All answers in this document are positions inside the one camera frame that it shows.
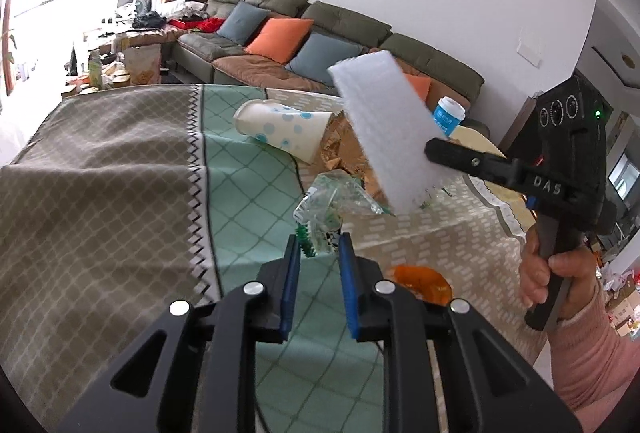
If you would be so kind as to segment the pink sleeved right forearm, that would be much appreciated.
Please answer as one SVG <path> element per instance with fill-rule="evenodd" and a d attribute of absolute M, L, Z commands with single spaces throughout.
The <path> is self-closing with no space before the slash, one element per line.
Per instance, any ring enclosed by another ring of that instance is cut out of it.
<path fill-rule="evenodd" d="M 555 393 L 584 431 L 596 431 L 631 386 L 639 344 L 612 328 L 600 288 L 581 311 L 556 326 L 549 344 Z"/>

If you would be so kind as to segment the person's right hand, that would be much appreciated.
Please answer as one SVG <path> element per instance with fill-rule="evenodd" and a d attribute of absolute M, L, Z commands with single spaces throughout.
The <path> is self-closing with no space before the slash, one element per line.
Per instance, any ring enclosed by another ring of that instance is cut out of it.
<path fill-rule="evenodd" d="M 533 226 L 526 233 L 518 268 L 520 294 L 526 309 L 547 301 L 551 275 L 555 274 L 570 278 L 572 282 L 559 311 L 559 318 L 567 320 L 575 317 L 599 292 L 597 259 L 585 245 L 570 252 L 554 254 L 549 260 L 539 255 L 539 249 L 537 229 Z"/>

